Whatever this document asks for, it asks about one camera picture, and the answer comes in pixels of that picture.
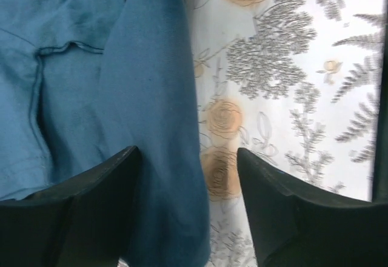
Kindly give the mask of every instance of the blue sleeve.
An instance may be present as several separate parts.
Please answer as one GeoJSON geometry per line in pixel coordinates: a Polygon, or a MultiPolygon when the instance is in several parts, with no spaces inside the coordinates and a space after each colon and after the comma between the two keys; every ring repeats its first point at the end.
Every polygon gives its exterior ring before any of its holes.
{"type": "Polygon", "coordinates": [[[201,267],[210,254],[190,34],[182,0],[127,0],[104,52],[97,102],[109,157],[144,159],[131,267],[201,267]]]}
{"type": "Polygon", "coordinates": [[[31,43],[0,29],[0,200],[49,185],[50,153],[37,123],[41,69],[31,43]]]}

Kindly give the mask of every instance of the blue denim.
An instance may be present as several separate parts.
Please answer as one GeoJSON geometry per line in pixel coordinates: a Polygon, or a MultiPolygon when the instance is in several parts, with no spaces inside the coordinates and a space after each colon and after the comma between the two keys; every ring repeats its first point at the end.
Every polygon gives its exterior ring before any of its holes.
{"type": "Polygon", "coordinates": [[[209,200],[182,0],[126,1],[105,46],[98,94],[101,152],[107,158],[134,144],[144,159],[124,259],[131,267],[204,266],[209,200]]]}
{"type": "Polygon", "coordinates": [[[123,5],[1,0],[0,199],[23,198],[101,161],[92,104],[123,5]]]}

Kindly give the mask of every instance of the blue cloth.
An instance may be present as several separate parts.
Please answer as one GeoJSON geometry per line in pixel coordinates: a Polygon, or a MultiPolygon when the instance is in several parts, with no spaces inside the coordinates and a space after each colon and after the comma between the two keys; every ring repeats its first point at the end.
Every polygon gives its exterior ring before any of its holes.
{"type": "Polygon", "coordinates": [[[105,47],[98,94],[105,158],[135,144],[144,159],[124,259],[131,267],[204,266],[209,200],[182,0],[126,1],[105,47]]]}
{"type": "Polygon", "coordinates": [[[1,0],[0,199],[23,198],[101,161],[91,104],[102,50],[123,5],[1,0]]]}

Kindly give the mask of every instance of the floral fabric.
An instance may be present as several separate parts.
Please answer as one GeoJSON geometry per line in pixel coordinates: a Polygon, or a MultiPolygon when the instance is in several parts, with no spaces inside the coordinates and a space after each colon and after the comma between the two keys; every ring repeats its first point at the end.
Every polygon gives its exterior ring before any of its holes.
{"type": "Polygon", "coordinates": [[[384,0],[184,1],[213,201],[207,267],[253,267],[237,148],[317,187],[370,199],[384,0]]]}

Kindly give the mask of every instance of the white floral fabric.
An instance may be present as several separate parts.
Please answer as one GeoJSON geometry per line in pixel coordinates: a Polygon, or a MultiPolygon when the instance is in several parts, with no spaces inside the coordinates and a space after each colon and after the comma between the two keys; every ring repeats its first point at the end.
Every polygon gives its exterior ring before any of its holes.
{"type": "Polygon", "coordinates": [[[237,148],[317,187],[370,199],[385,2],[184,1],[212,201],[207,267],[253,267],[237,148]]]}

